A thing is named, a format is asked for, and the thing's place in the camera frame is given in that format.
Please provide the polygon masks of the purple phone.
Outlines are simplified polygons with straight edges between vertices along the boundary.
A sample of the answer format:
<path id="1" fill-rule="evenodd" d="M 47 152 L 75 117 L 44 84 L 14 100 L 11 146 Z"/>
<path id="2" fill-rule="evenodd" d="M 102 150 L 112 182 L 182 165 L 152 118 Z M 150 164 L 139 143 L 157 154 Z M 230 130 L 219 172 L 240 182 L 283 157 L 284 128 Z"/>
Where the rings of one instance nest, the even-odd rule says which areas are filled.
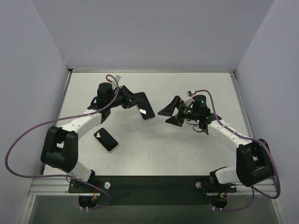
<path id="1" fill-rule="evenodd" d="M 143 99 L 142 102 L 139 102 L 136 104 L 136 107 L 141 116 L 141 119 L 143 121 L 147 121 L 147 120 L 155 118 L 155 113 L 152 109 L 152 106 L 151 106 L 146 94 L 144 92 L 139 92 L 139 93 L 136 93 L 136 95 Z"/>

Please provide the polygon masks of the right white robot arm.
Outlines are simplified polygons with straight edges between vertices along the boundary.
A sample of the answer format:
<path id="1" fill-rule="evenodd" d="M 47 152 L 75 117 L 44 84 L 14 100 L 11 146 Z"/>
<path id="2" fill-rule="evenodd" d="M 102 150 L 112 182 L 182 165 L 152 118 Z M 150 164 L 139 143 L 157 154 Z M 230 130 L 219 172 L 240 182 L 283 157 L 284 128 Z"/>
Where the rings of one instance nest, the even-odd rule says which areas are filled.
<path id="1" fill-rule="evenodd" d="M 182 126 L 186 120 L 195 121 L 201 131 L 213 136 L 235 153 L 235 166 L 211 172 L 210 175 L 217 183 L 238 182 L 250 187 L 274 176 L 270 158 L 261 144 L 249 140 L 212 113 L 206 104 L 206 96 L 195 95 L 186 101 L 175 96 L 158 114 L 167 116 L 165 122 L 175 126 Z"/>

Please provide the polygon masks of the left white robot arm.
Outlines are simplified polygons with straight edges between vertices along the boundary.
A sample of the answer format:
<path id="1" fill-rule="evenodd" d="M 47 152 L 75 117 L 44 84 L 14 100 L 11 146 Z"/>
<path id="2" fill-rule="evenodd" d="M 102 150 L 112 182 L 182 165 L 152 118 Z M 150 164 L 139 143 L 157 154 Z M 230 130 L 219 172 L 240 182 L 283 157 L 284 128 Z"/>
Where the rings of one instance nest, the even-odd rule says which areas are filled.
<path id="1" fill-rule="evenodd" d="M 68 124 L 48 129 L 41 162 L 79 179 L 79 186 L 83 191 L 94 190 L 95 172 L 78 160 L 79 139 L 102 124 L 109 117 L 112 108 L 121 106 L 123 109 L 129 109 L 142 101 L 141 96 L 132 93 L 124 85 L 118 87 L 117 84 L 109 82 L 100 83 L 97 96 L 92 99 L 83 114 Z"/>

